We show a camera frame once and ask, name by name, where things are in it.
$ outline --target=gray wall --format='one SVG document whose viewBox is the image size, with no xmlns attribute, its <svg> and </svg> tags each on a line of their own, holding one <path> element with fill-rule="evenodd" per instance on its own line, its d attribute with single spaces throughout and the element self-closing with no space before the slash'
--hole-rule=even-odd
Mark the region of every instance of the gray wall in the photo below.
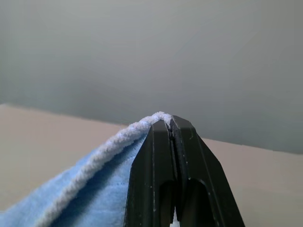
<svg viewBox="0 0 303 227">
<path fill-rule="evenodd" d="M 303 153 L 302 0 L 0 2 L 2 103 Z"/>
</svg>

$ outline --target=blue microfiber cloth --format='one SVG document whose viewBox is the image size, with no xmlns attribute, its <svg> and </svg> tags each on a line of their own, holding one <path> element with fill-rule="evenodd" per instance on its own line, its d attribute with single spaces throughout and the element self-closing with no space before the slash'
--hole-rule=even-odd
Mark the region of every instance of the blue microfiber cloth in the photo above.
<svg viewBox="0 0 303 227">
<path fill-rule="evenodd" d="M 155 119 L 148 121 L 147 128 L 161 118 Z M 135 132 L 136 127 L 137 125 L 134 125 L 132 128 Z M 46 182 L 2 213 L 0 227 L 122 227 L 130 169 L 147 135 L 146 130 L 143 132 L 140 131 L 137 134 L 138 139 L 131 145 L 123 147 L 121 153 L 115 155 L 94 173 L 76 195 L 71 197 L 66 207 L 59 211 L 55 209 L 54 212 L 59 215 L 55 215 L 51 222 L 37 225 L 37 220 L 41 219 L 45 211 L 54 205 L 54 201 L 62 194 L 62 190 L 71 184 L 98 150 L 92 151 L 75 166 Z M 118 139 L 116 143 L 122 143 L 121 139 Z"/>
</svg>

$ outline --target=beige table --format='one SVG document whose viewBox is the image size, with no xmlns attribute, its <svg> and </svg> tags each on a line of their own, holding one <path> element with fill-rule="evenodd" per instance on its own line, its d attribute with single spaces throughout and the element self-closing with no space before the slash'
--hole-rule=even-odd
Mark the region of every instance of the beige table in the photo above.
<svg viewBox="0 0 303 227">
<path fill-rule="evenodd" d="M 0 210 L 124 127 L 0 105 Z M 246 227 L 303 226 L 303 156 L 204 141 L 224 168 Z"/>
</svg>

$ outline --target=microfiber cloth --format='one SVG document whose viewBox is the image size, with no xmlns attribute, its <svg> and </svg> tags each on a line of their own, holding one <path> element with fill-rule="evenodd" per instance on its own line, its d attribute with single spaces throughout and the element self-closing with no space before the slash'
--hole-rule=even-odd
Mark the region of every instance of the microfiber cloth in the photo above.
<svg viewBox="0 0 303 227">
<path fill-rule="evenodd" d="M 149 128 L 170 119 L 158 112 L 121 130 L 1 213 L 0 227 L 123 227 L 132 162 Z"/>
</svg>

